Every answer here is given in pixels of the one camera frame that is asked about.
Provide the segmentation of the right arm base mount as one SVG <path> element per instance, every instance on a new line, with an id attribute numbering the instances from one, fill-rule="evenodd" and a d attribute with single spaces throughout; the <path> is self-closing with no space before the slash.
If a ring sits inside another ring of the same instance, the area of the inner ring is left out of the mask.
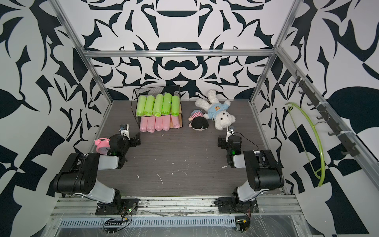
<path id="1" fill-rule="evenodd" d="M 219 197 L 214 204 L 218 207 L 220 213 L 253 214 L 260 212 L 256 200 L 240 201 L 237 193 L 232 193 L 232 196 L 227 198 Z"/>

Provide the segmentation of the pink trash bag roll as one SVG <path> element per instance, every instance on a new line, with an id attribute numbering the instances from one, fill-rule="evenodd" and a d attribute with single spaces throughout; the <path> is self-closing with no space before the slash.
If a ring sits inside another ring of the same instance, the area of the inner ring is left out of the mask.
<path id="1" fill-rule="evenodd" d="M 171 124 L 171 116 L 163 116 L 162 119 L 162 130 L 169 131 L 170 130 L 170 124 Z"/>
<path id="2" fill-rule="evenodd" d="M 156 125 L 156 118 L 154 116 L 148 117 L 147 132 L 154 133 L 155 132 L 155 125 Z"/>
<path id="3" fill-rule="evenodd" d="M 146 132 L 147 131 L 147 126 L 148 126 L 148 117 L 141 117 L 140 118 L 140 127 L 139 127 L 139 130 L 141 132 Z"/>
<path id="4" fill-rule="evenodd" d="M 180 128 L 180 120 L 178 116 L 171 116 L 172 127 L 175 129 Z"/>
<path id="5" fill-rule="evenodd" d="M 161 131 L 162 130 L 162 124 L 163 124 L 163 116 L 156 117 L 155 130 Z"/>

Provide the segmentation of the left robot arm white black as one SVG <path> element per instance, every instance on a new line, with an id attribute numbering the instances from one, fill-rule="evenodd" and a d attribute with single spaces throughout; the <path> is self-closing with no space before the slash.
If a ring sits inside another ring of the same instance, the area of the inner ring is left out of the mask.
<path id="1" fill-rule="evenodd" d="M 128 150 L 141 145 L 141 133 L 132 138 L 115 134 L 110 138 L 97 139 L 94 144 L 96 151 L 93 153 L 71 153 L 68 156 L 53 180 L 54 191 L 120 206 L 119 190 L 101 183 L 97 179 L 98 171 L 121 169 L 127 162 Z"/>

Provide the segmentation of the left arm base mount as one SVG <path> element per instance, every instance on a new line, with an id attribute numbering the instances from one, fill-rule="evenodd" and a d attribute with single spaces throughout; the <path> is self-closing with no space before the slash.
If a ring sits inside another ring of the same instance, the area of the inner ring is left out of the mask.
<path id="1" fill-rule="evenodd" d="M 96 216 L 134 214 L 138 210 L 138 198 L 115 197 L 112 203 L 97 203 Z"/>

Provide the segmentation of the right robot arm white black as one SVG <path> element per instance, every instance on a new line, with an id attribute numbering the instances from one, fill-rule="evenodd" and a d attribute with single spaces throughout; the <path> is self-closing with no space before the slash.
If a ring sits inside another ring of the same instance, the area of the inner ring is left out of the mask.
<path id="1" fill-rule="evenodd" d="M 247 181 L 235 188 L 232 201 L 235 204 L 254 201 L 264 192 L 284 186 L 282 168 L 271 150 L 242 151 L 240 136 L 218 137 L 217 145 L 227 151 L 227 163 L 232 168 L 244 168 Z"/>

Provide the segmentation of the green trash bag roll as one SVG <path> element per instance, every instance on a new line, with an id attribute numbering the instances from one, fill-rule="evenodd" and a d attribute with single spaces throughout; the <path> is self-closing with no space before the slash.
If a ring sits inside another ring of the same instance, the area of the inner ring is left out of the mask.
<path id="1" fill-rule="evenodd" d="M 171 115 L 178 117 L 180 114 L 180 98 L 178 96 L 172 96 L 171 99 Z"/>
<path id="2" fill-rule="evenodd" d="M 157 94 L 155 98 L 154 108 L 153 108 L 153 115 L 155 117 L 162 116 L 162 105 L 163 105 L 163 95 Z"/>
<path id="3" fill-rule="evenodd" d="M 148 95 L 146 99 L 146 103 L 145 103 L 145 108 L 144 108 L 145 116 L 149 117 L 153 115 L 154 103 L 155 103 L 155 97 L 152 95 Z"/>
<path id="4" fill-rule="evenodd" d="M 145 95 L 140 95 L 137 99 L 137 108 L 136 108 L 136 116 L 142 117 L 144 116 L 144 109 L 146 105 L 147 97 Z"/>
<path id="5" fill-rule="evenodd" d="M 163 105 L 162 105 L 162 114 L 164 116 L 170 115 L 171 112 L 171 102 L 172 102 L 172 94 L 165 93 L 163 95 Z"/>

